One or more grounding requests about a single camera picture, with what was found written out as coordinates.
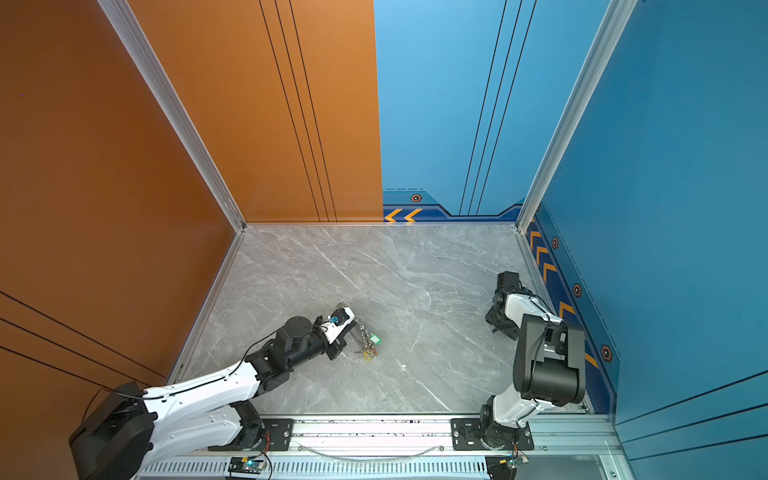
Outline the bunch of coloured keys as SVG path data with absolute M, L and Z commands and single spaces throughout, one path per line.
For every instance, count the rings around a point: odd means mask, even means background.
M 378 356 L 377 347 L 381 344 L 381 338 L 378 335 L 371 335 L 362 341 L 362 356 L 366 361 L 371 361 Z

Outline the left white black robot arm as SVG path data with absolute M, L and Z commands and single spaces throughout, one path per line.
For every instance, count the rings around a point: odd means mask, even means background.
M 315 357 L 335 359 L 356 325 L 348 307 L 315 321 L 292 317 L 274 338 L 255 342 L 222 370 L 162 387 L 117 387 L 70 435 L 78 477 L 131 479 L 144 467 L 195 450 L 255 447 L 265 426 L 253 399 Z

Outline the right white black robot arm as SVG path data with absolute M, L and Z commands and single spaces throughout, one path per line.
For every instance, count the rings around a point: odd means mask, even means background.
M 557 316 L 512 271 L 497 275 L 485 320 L 516 349 L 511 385 L 481 407 L 480 439 L 491 449 L 531 450 L 531 419 L 585 397 L 585 331 Z

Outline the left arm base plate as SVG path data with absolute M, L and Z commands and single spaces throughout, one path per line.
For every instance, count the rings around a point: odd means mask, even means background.
M 262 419 L 242 427 L 234 440 L 226 445 L 210 446 L 209 451 L 287 451 L 290 446 L 294 420 L 290 418 Z

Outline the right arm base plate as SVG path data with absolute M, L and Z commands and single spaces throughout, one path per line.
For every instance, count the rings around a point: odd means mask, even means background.
M 450 420 L 451 438 L 456 451 L 502 450 L 533 451 L 535 448 L 530 427 L 523 429 L 499 426 L 491 423 L 480 425 L 475 417 L 459 417 Z

